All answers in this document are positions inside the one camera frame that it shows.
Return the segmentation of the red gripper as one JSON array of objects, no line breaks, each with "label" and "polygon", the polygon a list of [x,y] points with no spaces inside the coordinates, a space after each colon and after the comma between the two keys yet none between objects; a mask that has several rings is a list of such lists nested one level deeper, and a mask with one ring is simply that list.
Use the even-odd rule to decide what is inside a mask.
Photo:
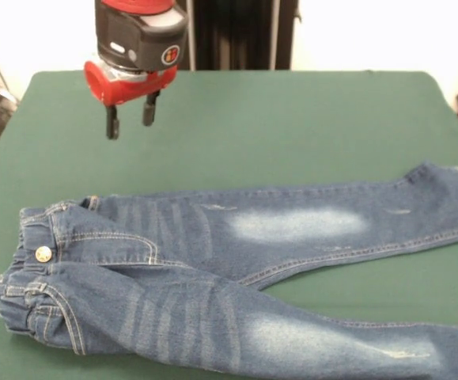
[{"label": "red gripper", "polygon": [[84,75],[92,95],[106,109],[106,137],[119,137],[119,118],[116,105],[146,96],[142,124],[151,127],[155,120],[157,99],[161,90],[175,79],[177,67],[150,73],[120,71],[102,60],[87,61]]}]

